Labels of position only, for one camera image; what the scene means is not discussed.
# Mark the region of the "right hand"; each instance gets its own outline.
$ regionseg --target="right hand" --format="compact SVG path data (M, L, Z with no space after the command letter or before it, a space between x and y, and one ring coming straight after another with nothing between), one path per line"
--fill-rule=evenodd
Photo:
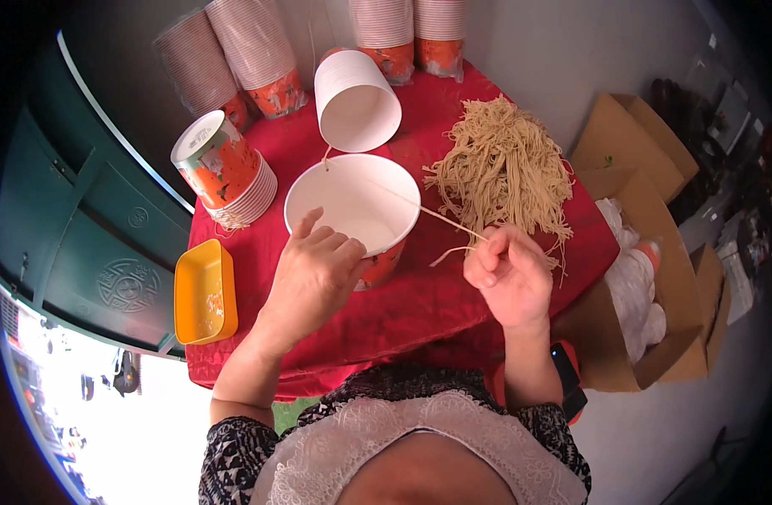
M464 278L505 330L547 329L553 281L543 250L513 225L488 227L482 235L488 240L465 258Z
M371 258L356 238L329 226L312 231L324 213L311 210L296 226L282 250L274 283L255 326L274 340L266 348L284 356L318 330L344 306Z

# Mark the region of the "person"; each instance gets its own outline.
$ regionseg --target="person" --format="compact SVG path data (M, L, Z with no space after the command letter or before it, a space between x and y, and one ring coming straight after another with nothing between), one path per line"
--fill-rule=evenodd
M487 228L463 268L504 331L506 408L478 370L388 364L351 375L276 435L282 358L371 265L355 238L313 231L322 212L294 227L257 321L215 383L199 502L584 502L591 473L549 355L552 276L515 226Z

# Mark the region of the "cardboard box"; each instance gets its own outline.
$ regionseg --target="cardboard box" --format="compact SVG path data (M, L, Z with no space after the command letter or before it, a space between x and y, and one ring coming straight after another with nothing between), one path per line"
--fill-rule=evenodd
M666 336L632 365L610 289L601 279L553 321L553 339L572 343L583 386L599 391L641 391L670 370L703 331L692 262L672 216L643 172L608 168L588 170L578 177L593 199L619 200L624 217L642 239L660 245L655 299L664 308ZM579 259L570 261L578 263Z
M639 168L667 203L698 170L681 140L644 100L608 93L597 98L570 161L577 171Z
M703 313L703 333L689 346L660 381L692 380L706 377L714 368L723 345L731 309L731 284L725 278L723 263L714 249L704 244L689 258L695 271Z

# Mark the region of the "green door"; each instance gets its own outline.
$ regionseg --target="green door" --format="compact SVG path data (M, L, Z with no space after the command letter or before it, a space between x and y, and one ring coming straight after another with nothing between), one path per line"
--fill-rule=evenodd
M0 196L0 277L50 320L183 358L173 270L191 214L89 106L57 47L37 65Z

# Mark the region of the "white lace collar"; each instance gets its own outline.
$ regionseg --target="white lace collar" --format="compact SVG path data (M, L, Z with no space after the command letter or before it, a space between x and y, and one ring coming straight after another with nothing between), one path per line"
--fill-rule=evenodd
M571 505L586 498L579 478L518 419L451 389L424 399L354 399L294 431L262 466L251 504L331 505L364 463L419 428L467 446L501 475L518 503Z

